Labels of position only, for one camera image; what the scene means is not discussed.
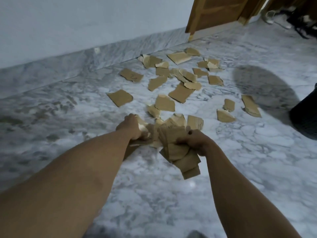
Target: marble baseboard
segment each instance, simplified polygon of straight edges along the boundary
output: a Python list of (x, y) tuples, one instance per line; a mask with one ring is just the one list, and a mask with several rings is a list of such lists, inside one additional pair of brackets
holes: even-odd
[(186, 43), (186, 27), (0, 69), (0, 98)]

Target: wooden door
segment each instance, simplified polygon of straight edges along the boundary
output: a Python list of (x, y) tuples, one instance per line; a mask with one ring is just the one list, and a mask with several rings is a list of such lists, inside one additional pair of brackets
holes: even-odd
[(238, 20), (248, 0), (195, 0), (186, 32)]

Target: person's right hand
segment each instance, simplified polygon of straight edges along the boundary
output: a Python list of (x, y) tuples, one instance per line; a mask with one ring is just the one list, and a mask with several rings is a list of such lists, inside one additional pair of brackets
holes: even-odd
[(206, 148), (215, 143), (207, 135), (195, 129), (190, 130), (188, 135), (178, 138), (176, 144), (188, 144), (188, 146), (196, 150), (200, 156), (206, 156)]

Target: door frame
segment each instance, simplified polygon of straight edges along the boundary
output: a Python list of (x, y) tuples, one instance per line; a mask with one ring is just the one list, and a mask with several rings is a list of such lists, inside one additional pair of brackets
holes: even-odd
[[(186, 27), (186, 33), (190, 33), (191, 36), (195, 33), (200, 16), (203, 12), (203, 7), (206, 0), (194, 0), (192, 11), (189, 16), (188, 24)], [(264, 5), (266, 0), (247, 0), (244, 8), (240, 13), (238, 21), (242, 24), (247, 24), (250, 18), (257, 15)]]

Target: grey marble veining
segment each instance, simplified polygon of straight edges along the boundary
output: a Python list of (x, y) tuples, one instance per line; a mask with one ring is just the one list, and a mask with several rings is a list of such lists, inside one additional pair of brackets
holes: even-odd
[[(218, 75), (224, 87), (199, 82), (176, 112), (204, 119), (203, 132), (224, 150), (231, 162), (291, 221), (302, 237), (317, 236), (317, 141), (294, 130), (287, 112), (314, 88), (316, 40), (261, 21), (246, 27), (181, 44), (154, 53), (176, 67), (167, 53), (195, 47), (204, 57), (221, 60)], [(191, 70), (202, 57), (178, 65)], [(144, 74), (140, 83), (118, 75), (122, 68)], [(113, 131), (128, 113), (148, 122), (145, 112), (158, 94), (172, 91), (168, 79), (150, 92), (153, 68), (137, 59), (56, 82), (0, 100), (0, 189), (28, 178), (55, 157), (91, 137)], [(119, 89), (134, 100), (117, 108), (106, 95)], [(243, 111), (241, 94), (251, 94), (262, 118)], [(236, 102), (233, 123), (221, 123), (216, 110), (224, 99)], [(171, 112), (162, 112), (167, 118)], [(177, 168), (156, 149), (141, 147), (121, 166), (110, 196), (86, 237), (224, 238), (213, 203), (206, 159), (201, 175), (183, 180)]]
[(0, 98), (185, 43), (185, 27), (0, 69)]

